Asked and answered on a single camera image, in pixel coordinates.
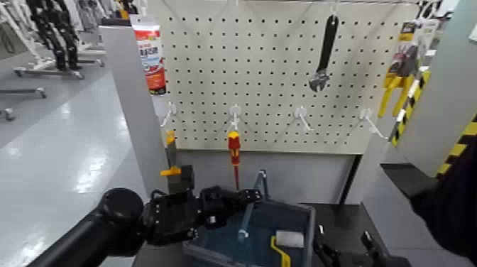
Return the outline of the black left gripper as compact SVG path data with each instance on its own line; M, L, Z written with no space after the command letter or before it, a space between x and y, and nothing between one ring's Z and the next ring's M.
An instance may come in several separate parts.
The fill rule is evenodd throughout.
M202 215L207 229L225 227L230 217L242 213L246 206L261 202L260 190L233 191L219 186L200 192ZM197 198L191 190L165 194L154 190L143 211L143 236L152 246L167 246L198 237Z

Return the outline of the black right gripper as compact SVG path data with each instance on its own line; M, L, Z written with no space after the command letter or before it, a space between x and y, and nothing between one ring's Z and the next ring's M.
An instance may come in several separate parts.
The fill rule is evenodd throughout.
M314 233L314 252L325 267L411 267L410 262L399 256L386 256L368 231L361 235L366 254L344 254L326 244L324 227L319 224Z

